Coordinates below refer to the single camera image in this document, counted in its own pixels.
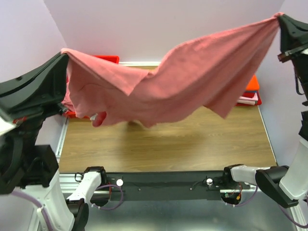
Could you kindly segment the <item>salmon pink t-shirt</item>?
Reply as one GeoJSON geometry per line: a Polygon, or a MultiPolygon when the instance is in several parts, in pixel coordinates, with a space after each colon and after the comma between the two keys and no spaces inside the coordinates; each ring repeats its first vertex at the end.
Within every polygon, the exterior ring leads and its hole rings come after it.
{"type": "Polygon", "coordinates": [[[279,30],[278,15],[178,45],[152,71],[62,49],[69,56],[65,105],[94,127],[185,119],[199,107],[225,118],[279,30]]]}

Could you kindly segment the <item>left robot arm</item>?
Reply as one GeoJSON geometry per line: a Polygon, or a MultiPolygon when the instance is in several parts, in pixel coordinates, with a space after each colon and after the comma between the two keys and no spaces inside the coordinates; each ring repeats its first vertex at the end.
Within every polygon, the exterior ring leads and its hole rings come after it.
{"type": "Polygon", "coordinates": [[[0,85],[0,193],[33,203],[44,231],[82,231],[96,188],[106,183],[103,167],[90,167],[74,193],[65,198],[56,155],[37,145],[44,121],[66,112],[66,67],[58,53],[34,70],[0,85]]]}

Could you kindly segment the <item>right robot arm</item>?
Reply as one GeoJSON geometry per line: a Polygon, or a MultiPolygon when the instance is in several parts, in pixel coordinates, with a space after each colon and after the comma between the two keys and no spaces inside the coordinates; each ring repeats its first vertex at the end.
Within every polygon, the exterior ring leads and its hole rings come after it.
{"type": "MultiPolygon", "coordinates": [[[[286,14],[278,17],[281,35],[278,59],[292,61],[295,86],[308,94],[308,25],[286,14]]],[[[229,186],[247,182],[259,187],[268,197],[283,208],[296,206],[308,193],[308,113],[303,111],[300,141],[290,166],[248,167],[232,165],[224,168],[221,183],[229,186]]]]}

